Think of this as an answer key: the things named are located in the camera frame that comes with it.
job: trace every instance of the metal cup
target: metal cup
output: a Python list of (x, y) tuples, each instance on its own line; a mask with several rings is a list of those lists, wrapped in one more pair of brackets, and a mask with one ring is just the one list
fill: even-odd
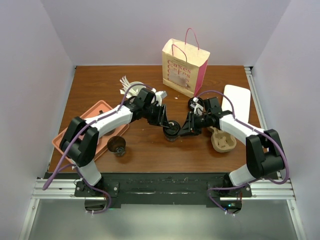
[(122, 136), (113, 136), (106, 144), (108, 150), (118, 157), (126, 153), (126, 140)]

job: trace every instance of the white cutting board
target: white cutting board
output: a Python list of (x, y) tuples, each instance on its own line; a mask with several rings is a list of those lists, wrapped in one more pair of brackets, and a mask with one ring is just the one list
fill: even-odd
[[(225, 85), (223, 94), (231, 100), (235, 117), (240, 121), (247, 123), (249, 121), (250, 113), (250, 90), (239, 86)], [(221, 107), (223, 111), (232, 111), (229, 101), (225, 98), (222, 99)]]

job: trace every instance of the gray floor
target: gray floor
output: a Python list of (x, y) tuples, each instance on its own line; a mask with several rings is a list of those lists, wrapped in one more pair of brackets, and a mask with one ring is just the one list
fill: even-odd
[(235, 217), (197, 205), (122, 205), (92, 216), (84, 200), (41, 200), (30, 240), (295, 240), (285, 200), (247, 200)]

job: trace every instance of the round black object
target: round black object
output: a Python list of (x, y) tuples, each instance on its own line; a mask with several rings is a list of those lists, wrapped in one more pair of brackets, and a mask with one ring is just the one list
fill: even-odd
[(126, 140), (122, 136), (113, 136), (106, 144), (108, 150), (118, 157), (126, 153)]
[(164, 133), (165, 139), (167, 139), (169, 142), (174, 142), (178, 137), (178, 133), (181, 127), (177, 121), (170, 120), (168, 122), (170, 127), (169, 128), (164, 127), (163, 133)]
[[(204, 107), (205, 106), (205, 104), (204, 104), (204, 100), (201, 98), (201, 97), (198, 97), (198, 104), (200, 104), (202, 107)], [(194, 104), (194, 105), (196, 105), (196, 103), (194, 102), (194, 98), (192, 97), (192, 98), (190, 98), (189, 99), (189, 101), (188, 101), (188, 107), (189, 107), (189, 109), (191, 110), (191, 111), (193, 111), (193, 110), (195, 110), (195, 108), (193, 107), (193, 106), (191, 106), (191, 104)]]

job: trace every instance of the aluminum frame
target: aluminum frame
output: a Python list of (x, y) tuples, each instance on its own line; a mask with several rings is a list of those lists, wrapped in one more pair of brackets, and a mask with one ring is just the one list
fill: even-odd
[[(262, 107), (258, 98), (257, 90), (255, 87), (254, 78), (252, 76), (251, 67), (244, 67), (249, 87), (251, 90), (254, 105), (257, 111), (259, 122), (262, 128), (267, 128)], [(103, 197), (75, 197), (75, 179), (55, 179), (46, 191), (42, 190), (45, 179), (38, 179), (35, 183), (34, 190), (31, 196), (31, 201), (27, 210), (24, 224), (20, 233), (20, 240), (29, 238), (34, 219), (38, 210), (39, 201), (41, 199), (86, 199), (86, 200), (102, 200)], [(269, 180), (259, 180), (251, 184), (252, 197), (246, 197), (246, 200), (286, 200), (294, 225), (294, 229), (299, 240), (306, 240), (307, 236), (302, 224), (301, 217), (296, 204), (295, 193), (288, 180), (285, 184), (276, 185)], [(235, 200), (235, 197), (221, 197), (223, 201)]]

